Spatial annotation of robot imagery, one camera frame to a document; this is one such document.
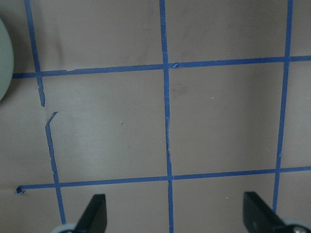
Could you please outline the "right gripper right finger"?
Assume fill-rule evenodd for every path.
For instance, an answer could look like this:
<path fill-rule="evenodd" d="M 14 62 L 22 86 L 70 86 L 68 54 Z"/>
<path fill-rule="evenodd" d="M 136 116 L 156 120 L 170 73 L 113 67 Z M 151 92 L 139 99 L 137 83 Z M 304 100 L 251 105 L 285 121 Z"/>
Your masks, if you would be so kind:
<path fill-rule="evenodd" d="M 244 192 L 243 224 L 249 233 L 309 233 L 310 228 L 282 220 L 256 192 Z"/>

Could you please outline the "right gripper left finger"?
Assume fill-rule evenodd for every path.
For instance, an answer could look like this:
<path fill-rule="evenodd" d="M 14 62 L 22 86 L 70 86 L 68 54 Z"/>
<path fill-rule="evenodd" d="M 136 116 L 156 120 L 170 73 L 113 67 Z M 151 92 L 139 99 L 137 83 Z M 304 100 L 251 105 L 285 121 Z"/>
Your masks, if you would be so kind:
<path fill-rule="evenodd" d="M 95 194 L 77 225 L 75 233 L 104 233 L 107 228 L 107 209 L 105 194 Z"/>

